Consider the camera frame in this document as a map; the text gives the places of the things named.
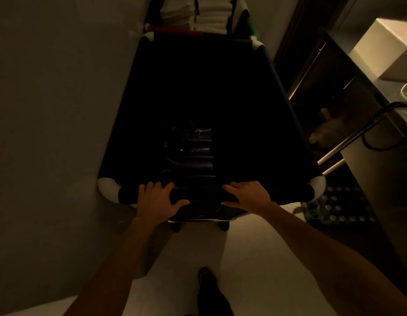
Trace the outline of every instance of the white box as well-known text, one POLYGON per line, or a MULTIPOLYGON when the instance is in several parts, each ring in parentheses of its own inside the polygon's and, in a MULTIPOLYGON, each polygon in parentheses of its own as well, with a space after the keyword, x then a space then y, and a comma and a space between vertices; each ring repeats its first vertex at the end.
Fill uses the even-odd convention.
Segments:
POLYGON ((376 19, 350 53, 381 79, 407 81, 407 22, 376 19))

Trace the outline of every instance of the cart wheel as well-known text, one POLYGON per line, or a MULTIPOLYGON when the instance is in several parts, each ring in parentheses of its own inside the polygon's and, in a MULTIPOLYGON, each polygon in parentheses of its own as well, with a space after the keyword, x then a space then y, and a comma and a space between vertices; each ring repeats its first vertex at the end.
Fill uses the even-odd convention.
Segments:
POLYGON ((170 227, 173 230, 173 232, 175 232, 175 233, 180 232, 180 228, 181 228, 180 223, 170 223, 170 227))
POLYGON ((227 232, 230 228, 230 222, 219 222, 218 226, 221 228, 223 232, 227 232))

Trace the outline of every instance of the white cable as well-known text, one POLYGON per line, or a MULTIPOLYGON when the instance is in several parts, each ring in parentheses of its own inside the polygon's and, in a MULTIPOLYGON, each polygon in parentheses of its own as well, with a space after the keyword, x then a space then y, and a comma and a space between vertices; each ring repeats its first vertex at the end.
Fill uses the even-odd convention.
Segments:
POLYGON ((402 95, 402 97, 403 97, 404 99, 407 100, 407 97, 406 97, 405 94, 404 94, 404 90, 405 90, 406 86, 407 86, 407 83, 401 88, 401 95, 402 95))

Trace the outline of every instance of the shoe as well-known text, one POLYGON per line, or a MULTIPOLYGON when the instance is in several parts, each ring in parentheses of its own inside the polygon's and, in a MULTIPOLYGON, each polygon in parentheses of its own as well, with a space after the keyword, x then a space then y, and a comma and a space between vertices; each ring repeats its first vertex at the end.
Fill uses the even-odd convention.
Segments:
POLYGON ((217 278, 215 277, 214 273, 207 267, 202 267, 198 273, 198 281, 199 286, 217 286, 217 278))

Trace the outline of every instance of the white floor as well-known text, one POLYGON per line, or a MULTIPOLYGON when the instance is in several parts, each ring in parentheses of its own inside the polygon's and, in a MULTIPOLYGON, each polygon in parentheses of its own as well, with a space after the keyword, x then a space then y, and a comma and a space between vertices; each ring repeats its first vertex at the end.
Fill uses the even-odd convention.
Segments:
MULTIPOLYGON (((297 204, 286 209, 292 211, 297 204)), ((198 316, 197 272, 210 267, 236 316, 335 315, 312 275, 263 219, 248 215, 222 232, 188 223, 170 239, 148 275, 135 280, 123 316, 198 316)), ((12 316, 58 316, 74 297, 12 316)))

